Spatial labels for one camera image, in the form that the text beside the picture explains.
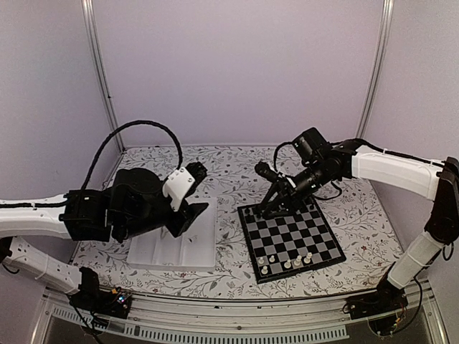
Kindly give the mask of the black white chessboard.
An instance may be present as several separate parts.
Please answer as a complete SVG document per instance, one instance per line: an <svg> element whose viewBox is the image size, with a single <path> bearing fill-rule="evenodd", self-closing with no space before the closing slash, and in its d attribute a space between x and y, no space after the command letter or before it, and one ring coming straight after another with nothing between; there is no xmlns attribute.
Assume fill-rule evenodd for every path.
<svg viewBox="0 0 459 344"><path fill-rule="evenodd" d="M291 216L274 219L256 217L255 207L254 204L240 206L237 213L258 284L346 261L344 251L315 199L307 200L303 209ZM308 252L313 256L311 262L305 264L303 259ZM275 256L274 263L269 262L271 255ZM302 256L302 265L295 267L293 261L298 255ZM258 264L260 257L265 258L264 265ZM284 268L287 261L291 263L290 269ZM261 273L264 266L268 267L267 274Z"/></svg>

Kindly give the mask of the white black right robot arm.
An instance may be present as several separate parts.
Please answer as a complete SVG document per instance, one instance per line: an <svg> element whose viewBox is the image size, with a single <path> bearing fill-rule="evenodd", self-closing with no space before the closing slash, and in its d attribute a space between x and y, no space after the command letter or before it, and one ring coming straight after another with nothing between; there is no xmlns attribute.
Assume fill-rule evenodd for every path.
<svg viewBox="0 0 459 344"><path fill-rule="evenodd" d="M301 158L303 171L289 176L274 165L260 161L255 172L271 186L258 206L266 219L300 208L320 187L344 178L366 179L421 195L433 202L423 232L389 268L371 297L376 312L397 303L399 293L440 251L458 239L458 160L428 160L378 148L361 139L328 142L316 128L302 132L290 142Z"/></svg>

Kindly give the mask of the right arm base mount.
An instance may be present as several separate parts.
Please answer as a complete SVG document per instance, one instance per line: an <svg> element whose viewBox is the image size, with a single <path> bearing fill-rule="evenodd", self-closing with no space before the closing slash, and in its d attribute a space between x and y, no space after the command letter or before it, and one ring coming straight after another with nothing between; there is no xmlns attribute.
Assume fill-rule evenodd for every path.
<svg viewBox="0 0 459 344"><path fill-rule="evenodd" d="M347 297L341 310L352 320L366 318L375 335L386 337L401 329L407 306L403 288L381 281L373 292Z"/></svg>

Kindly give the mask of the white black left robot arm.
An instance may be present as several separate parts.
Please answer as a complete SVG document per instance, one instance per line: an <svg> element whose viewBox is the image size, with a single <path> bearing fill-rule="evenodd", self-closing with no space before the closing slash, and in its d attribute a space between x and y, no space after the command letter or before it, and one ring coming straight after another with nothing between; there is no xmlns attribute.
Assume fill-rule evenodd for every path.
<svg viewBox="0 0 459 344"><path fill-rule="evenodd" d="M208 207L186 200L206 177L200 163L179 167L165 179L145 168L121 169L105 190L82 186L49 199L2 201L1 262L67 295L77 294L92 311L102 310L107 297L99 290L97 273L41 252L26 237L123 243L162 227L180 237Z"/></svg>

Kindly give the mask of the white plastic tray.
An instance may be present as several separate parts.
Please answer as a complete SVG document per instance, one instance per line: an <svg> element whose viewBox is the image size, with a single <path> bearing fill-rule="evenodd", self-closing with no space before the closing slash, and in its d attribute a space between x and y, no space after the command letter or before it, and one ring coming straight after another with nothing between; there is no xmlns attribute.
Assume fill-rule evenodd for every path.
<svg viewBox="0 0 459 344"><path fill-rule="evenodd" d="M208 203L190 228L174 238L162 227L131 240L127 263L134 269L211 272L216 265L217 198L200 198Z"/></svg>

